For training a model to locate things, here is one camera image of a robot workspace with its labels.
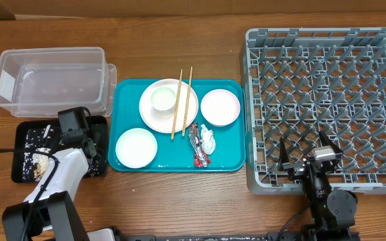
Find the white cup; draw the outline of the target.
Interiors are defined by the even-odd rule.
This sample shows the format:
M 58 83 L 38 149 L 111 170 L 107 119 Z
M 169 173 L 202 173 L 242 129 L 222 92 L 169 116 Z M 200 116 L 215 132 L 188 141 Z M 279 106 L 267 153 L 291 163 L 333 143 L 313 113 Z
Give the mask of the white cup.
M 151 94 L 151 105 L 157 111 L 169 111 L 176 103 L 175 92 L 168 87 L 156 88 Z

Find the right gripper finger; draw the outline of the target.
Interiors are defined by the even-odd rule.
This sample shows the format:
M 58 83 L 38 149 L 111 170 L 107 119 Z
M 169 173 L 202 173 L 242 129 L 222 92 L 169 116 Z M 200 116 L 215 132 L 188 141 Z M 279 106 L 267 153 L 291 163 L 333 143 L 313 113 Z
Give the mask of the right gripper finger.
M 320 137 L 320 142 L 321 142 L 323 147 L 330 146 L 332 148 L 332 150 L 334 151 L 336 157 L 342 157 L 343 156 L 343 150 L 338 145 L 333 143 L 324 131 L 319 131 L 318 134 Z
M 284 171 L 285 166 L 290 164 L 288 153 L 284 144 L 283 138 L 279 139 L 279 160 L 278 160 L 278 171 Z

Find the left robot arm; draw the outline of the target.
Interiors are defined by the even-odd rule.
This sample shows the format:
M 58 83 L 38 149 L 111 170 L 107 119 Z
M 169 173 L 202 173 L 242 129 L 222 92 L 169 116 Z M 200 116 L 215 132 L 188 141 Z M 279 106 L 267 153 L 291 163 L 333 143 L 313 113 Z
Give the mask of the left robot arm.
M 61 127 L 58 144 L 49 151 L 36 147 L 14 149 L 14 153 L 44 155 L 49 159 L 38 186 L 20 204 L 2 215 L 7 240 L 31 240 L 50 228 L 55 240 L 89 240 L 72 198 L 81 179 L 97 155 L 89 127 Z

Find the red silver snack wrapper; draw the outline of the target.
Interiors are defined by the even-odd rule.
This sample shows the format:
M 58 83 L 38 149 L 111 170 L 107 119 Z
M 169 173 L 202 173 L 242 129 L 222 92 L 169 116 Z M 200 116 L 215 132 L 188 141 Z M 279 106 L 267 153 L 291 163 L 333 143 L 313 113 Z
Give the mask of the red silver snack wrapper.
M 210 165 L 210 159 L 208 155 L 202 150 L 198 123 L 192 123 L 189 126 L 188 137 L 194 149 L 194 166 L 200 168 L 208 167 Z

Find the small white plate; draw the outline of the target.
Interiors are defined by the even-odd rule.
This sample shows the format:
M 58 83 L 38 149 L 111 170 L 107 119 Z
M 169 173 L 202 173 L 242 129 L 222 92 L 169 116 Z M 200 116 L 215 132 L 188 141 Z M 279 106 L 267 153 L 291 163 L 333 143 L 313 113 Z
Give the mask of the small white plate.
M 239 99 L 225 89 L 211 90 L 200 103 L 202 116 L 216 127 L 233 123 L 239 116 L 241 104 Z

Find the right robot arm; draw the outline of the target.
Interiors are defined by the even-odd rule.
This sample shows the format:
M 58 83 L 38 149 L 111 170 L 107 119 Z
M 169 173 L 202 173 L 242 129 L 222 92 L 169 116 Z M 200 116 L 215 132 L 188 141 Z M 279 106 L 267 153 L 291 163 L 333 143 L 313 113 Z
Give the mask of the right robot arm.
M 334 144 L 325 132 L 320 131 L 322 146 L 312 149 L 312 156 L 301 163 L 290 163 L 283 139 L 279 140 L 278 170 L 285 171 L 290 181 L 300 180 L 308 203 L 293 215 L 281 228 L 277 240 L 359 240 L 352 233 L 355 225 L 358 197 L 346 190 L 333 190 L 328 174 L 337 170 L 343 150 Z M 302 226 L 299 232 L 286 234 L 286 228 L 307 209 L 312 224 Z

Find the white bowl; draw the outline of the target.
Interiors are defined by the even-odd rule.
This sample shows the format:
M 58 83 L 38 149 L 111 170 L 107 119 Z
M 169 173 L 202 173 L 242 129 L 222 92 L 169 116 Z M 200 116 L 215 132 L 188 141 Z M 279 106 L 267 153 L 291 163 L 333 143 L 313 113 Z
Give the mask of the white bowl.
M 125 131 L 117 140 L 116 157 L 131 169 L 139 169 L 150 164 L 157 154 L 157 141 L 154 135 L 141 128 Z

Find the white tissue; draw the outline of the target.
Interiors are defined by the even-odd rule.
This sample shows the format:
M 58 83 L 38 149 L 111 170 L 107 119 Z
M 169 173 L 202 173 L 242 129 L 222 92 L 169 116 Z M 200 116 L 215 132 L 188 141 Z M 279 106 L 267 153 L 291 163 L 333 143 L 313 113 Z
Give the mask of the white tissue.
M 216 149 L 214 133 L 208 129 L 205 124 L 200 125 L 201 148 L 207 154 L 211 155 Z

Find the peanut shells and rice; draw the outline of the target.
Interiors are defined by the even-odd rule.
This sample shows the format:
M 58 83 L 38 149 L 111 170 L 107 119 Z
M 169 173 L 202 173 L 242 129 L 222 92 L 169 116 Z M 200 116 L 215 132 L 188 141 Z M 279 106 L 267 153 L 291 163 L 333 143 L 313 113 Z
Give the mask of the peanut shells and rice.
M 30 129 L 26 133 L 24 149 L 34 149 L 39 152 L 49 153 L 53 147 L 62 142 L 57 142 L 60 136 L 60 127 L 48 125 L 45 128 Z M 24 153 L 21 180 L 23 182 L 38 182 L 44 176 L 50 164 L 49 157 L 36 153 Z M 101 169 L 99 161 L 93 161 L 86 177 L 98 177 L 105 172 Z

